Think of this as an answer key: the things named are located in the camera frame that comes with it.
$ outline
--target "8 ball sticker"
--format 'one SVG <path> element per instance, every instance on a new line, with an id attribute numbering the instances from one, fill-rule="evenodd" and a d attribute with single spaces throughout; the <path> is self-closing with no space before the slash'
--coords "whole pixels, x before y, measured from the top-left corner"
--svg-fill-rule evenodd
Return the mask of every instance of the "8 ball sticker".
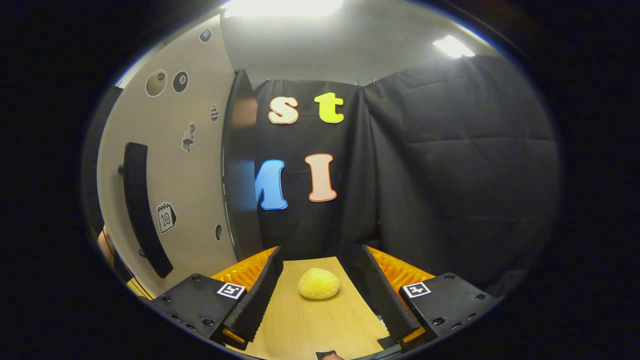
<path id="1" fill-rule="evenodd" d="M 177 217 L 173 206 L 169 202 L 163 202 L 157 207 L 158 225 L 160 226 L 160 233 L 164 234 L 167 231 L 173 229 Z"/>
<path id="2" fill-rule="evenodd" d="M 405 285 L 402 289 L 410 298 L 427 295 L 431 292 L 431 290 L 429 290 L 422 281 L 416 282 L 415 284 Z"/>
<path id="3" fill-rule="evenodd" d="M 244 286 L 231 284 L 226 282 L 220 290 L 218 290 L 218 294 L 226 297 L 230 297 L 232 299 L 238 299 L 240 295 L 244 292 Z"/>
<path id="4" fill-rule="evenodd" d="M 178 94 L 183 92 L 184 89 L 187 88 L 187 84 L 189 83 L 189 75 L 187 75 L 186 71 L 180 71 L 173 77 L 173 91 Z"/>

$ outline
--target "ceiling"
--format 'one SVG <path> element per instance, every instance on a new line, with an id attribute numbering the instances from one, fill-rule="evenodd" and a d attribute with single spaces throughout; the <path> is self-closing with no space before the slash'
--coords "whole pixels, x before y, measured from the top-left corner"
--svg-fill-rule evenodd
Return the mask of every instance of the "ceiling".
<path id="1" fill-rule="evenodd" d="M 267 77 L 366 85 L 373 77 L 448 58 L 433 45 L 446 35 L 476 54 L 498 56 L 442 13 L 403 0 L 344 0 L 340 9 L 322 17 L 223 17 L 221 28 L 232 66 L 246 70 L 254 88 Z M 145 62 L 142 58 L 134 64 L 120 87 Z"/>

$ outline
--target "blue letter m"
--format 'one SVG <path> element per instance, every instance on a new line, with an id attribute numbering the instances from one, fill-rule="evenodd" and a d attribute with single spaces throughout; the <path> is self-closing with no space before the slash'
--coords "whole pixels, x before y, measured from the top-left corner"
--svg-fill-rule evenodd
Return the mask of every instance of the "blue letter m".
<path id="1" fill-rule="evenodd" d="M 262 163 L 258 175 L 255 177 L 255 203 L 260 201 L 260 195 L 264 199 L 260 206 L 265 210 L 280 210 L 287 207 L 287 202 L 282 198 L 282 186 L 280 185 L 280 171 L 284 168 L 282 160 L 267 160 Z"/>

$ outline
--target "black backdrop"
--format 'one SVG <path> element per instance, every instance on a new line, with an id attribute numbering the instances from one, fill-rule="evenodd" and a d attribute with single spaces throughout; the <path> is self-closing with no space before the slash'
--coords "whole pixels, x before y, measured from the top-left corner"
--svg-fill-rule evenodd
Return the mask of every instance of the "black backdrop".
<path id="1" fill-rule="evenodd" d="M 314 97 L 335 92 L 345 119 L 323 122 Z M 496 296 L 551 234 L 559 153 L 542 98 L 504 58 L 440 60 L 363 88 L 271 80 L 256 89 L 260 165 L 282 160 L 282 210 L 259 207 L 266 247 L 287 259 L 352 254 L 368 244 L 434 275 L 454 272 Z M 298 100 L 273 124 L 269 103 Z M 311 202 L 304 157 L 329 153 L 337 198 Z"/>

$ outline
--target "calendar sticker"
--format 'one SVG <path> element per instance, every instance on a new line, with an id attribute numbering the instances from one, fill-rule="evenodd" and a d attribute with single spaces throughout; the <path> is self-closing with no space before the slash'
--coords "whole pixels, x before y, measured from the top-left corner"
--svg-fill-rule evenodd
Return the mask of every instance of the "calendar sticker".
<path id="1" fill-rule="evenodd" d="M 169 202 L 163 202 L 158 205 L 158 225 L 160 226 L 160 233 L 164 234 L 167 231 L 173 229 L 175 226 L 176 216 L 173 206 Z"/>

